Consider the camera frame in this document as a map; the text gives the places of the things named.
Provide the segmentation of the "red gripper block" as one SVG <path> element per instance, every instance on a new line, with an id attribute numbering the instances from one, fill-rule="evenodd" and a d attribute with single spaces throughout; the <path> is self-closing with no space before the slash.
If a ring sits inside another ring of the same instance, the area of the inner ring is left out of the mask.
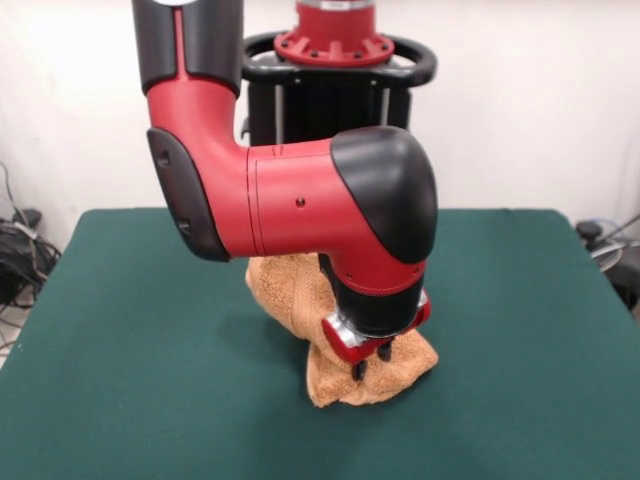
<path id="1" fill-rule="evenodd" d="M 334 353 L 342 361 L 354 365 L 351 369 L 352 379 L 363 380 L 368 368 L 368 362 L 365 361 L 368 357 L 377 353 L 381 361 L 390 361 L 393 341 L 397 337 L 417 329 L 429 319 L 430 315 L 431 302 L 426 290 L 422 288 L 413 322 L 400 333 L 381 338 L 366 337 L 357 333 L 352 327 L 348 327 L 338 309 L 325 316 L 321 325 L 324 336 Z"/>

